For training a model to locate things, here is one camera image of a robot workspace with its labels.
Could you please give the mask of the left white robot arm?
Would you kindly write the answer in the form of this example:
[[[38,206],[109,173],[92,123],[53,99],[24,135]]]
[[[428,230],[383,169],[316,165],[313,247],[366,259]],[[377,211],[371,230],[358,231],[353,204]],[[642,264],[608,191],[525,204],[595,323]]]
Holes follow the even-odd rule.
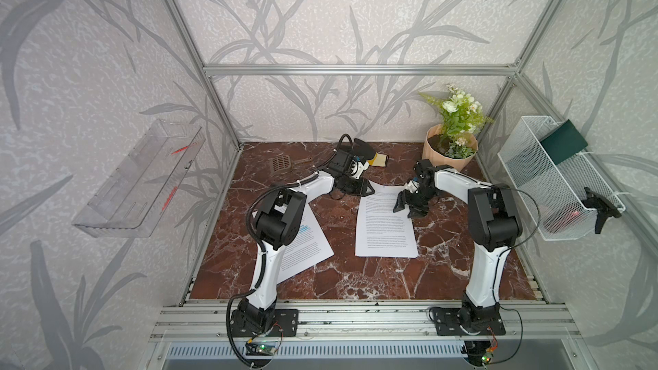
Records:
[[[356,197],[373,195],[375,189],[363,173],[375,157],[373,147],[356,139],[348,147],[335,148],[330,159],[312,175],[269,188],[256,199],[246,214],[248,234],[258,248],[255,272],[249,291],[229,300],[229,335],[259,336],[272,329],[278,275],[287,247],[300,231],[306,205],[335,189]]]

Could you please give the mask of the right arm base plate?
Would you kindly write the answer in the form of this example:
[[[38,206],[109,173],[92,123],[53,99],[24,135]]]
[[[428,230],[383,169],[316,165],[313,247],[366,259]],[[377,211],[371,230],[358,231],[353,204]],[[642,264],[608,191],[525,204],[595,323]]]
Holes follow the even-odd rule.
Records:
[[[507,329],[496,307],[440,308],[428,310],[438,336],[505,336]]]

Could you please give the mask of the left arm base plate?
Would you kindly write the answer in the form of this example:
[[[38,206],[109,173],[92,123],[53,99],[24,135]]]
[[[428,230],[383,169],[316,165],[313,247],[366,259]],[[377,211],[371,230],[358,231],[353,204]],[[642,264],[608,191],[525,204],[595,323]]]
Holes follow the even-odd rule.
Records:
[[[235,310],[231,314],[229,324],[233,337],[296,337],[299,311],[297,309],[275,309],[266,317],[264,325],[261,325],[249,319],[245,313]]]

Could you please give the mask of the plain printed paper document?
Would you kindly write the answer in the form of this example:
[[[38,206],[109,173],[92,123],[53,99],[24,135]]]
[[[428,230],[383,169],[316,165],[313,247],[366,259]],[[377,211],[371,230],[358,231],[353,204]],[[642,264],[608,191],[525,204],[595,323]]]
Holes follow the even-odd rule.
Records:
[[[373,195],[362,197],[356,219],[357,257],[418,257],[416,237],[409,209],[394,212],[403,186],[383,186],[372,182]]]

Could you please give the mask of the highlighted printed paper document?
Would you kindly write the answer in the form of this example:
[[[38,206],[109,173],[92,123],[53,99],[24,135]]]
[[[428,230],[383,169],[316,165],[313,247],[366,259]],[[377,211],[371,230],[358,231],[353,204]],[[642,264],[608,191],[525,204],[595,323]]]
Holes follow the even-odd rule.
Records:
[[[281,253],[281,248],[274,251],[270,244],[266,242],[264,244],[268,252],[266,273],[260,283],[260,287],[264,287],[267,283],[272,282],[273,268],[275,266],[275,260],[272,257],[275,253],[278,254],[280,261],[277,276],[278,284],[314,267],[334,255],[334,251],[309,204],[305,206],[300,230],[295,240],[285,247],[284,253]]]

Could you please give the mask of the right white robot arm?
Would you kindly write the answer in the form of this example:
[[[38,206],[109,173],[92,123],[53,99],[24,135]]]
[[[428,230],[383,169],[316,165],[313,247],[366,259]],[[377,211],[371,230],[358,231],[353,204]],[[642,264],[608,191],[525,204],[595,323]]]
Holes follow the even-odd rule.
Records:
[[[416,162],[416,176],[398,194],[394,212],[407,211],[410,219],[427,216],[429,202],[448,193],[468,205],[468,233],[475,243],[469,284],[459,308],[433,307],[428,317],[440,336],[477,336],[500,331],[500,281],[507,256],[523,233],[510,188],[481,182],[449,165]]]

